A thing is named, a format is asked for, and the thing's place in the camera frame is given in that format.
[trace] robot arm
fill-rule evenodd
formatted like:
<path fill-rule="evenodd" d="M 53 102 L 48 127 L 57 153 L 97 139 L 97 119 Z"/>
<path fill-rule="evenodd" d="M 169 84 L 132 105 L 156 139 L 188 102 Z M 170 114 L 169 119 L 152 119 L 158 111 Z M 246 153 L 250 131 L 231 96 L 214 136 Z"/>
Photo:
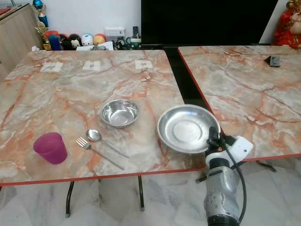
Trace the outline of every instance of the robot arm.
<path fill-rule="evenodd" d="M 209 226 L 239 226 L 239 206 L 236 202 L 238 180 L 231 169 L 235 163 L 242 161 L 251 151 L 253 145 L 243 137 L 226 137 L 226 146 L 214 128 L 209 130 L 206 151 L 206 164 L 209 167 L 204 200 Z"/>

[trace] black screen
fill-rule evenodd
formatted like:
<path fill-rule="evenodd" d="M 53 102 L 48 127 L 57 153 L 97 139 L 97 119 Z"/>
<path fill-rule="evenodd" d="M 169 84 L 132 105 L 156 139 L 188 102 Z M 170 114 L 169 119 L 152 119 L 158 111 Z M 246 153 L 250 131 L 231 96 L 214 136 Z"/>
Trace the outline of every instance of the black screen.
<path fill-rule="evenodd" d="M 277 0 L 142 0 L 142 43 L 258 43 Z"/>

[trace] red statue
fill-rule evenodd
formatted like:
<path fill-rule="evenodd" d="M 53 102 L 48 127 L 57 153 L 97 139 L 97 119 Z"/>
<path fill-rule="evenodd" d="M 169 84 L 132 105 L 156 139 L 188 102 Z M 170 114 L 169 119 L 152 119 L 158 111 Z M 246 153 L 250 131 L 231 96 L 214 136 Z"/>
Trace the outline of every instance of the red statue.
<path fill-rule="evenodd" d="M 274 44 L 301 48 L 301 0 L 290 0 L 287 11 L 280 17 Z"/>

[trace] tiled floor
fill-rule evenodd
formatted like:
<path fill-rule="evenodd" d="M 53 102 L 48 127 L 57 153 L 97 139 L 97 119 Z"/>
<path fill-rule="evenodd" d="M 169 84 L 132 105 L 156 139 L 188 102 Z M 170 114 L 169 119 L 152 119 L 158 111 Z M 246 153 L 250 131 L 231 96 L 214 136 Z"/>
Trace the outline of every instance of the tiled floor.
<path fill-rule="evenodd" d="M 301 225 L 301 176 L 293 169 L 276 169 L 272 173 L 254 162 L 242 166 L 248 194 L 242 226 Z M 206 184 L 196 184 L 198 176 L 197 172 L 144 176 L 145 212 L 139 211 L 137 177 L 76 182 L 68 219 L 64 211 L 69 183 L 4 187 L 0 225 L 206 226 Z M 239 185 L 239 203 L 241 197 Z"/>

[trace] metal plate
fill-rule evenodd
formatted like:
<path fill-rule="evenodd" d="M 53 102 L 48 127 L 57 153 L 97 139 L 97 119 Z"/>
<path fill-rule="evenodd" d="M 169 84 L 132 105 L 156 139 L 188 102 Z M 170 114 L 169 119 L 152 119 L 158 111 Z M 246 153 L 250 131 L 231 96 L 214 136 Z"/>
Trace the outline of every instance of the metal plate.
<path fill-rule="evenodd" d="M 158 134 L 170 148 L 182 153 L 201 153 L 208 148 L 209 128 L 220 133 L 217 119 L 205 108 L 182 105 L 167 110 L 158 122 Z"/>
<path fill-rule="evenodd" d="M 130 100 L 113 100 L 102 109 L 102 119 L 116 128 L 124 128 L 132 124 L 139 115 L 138 106 Z"/>

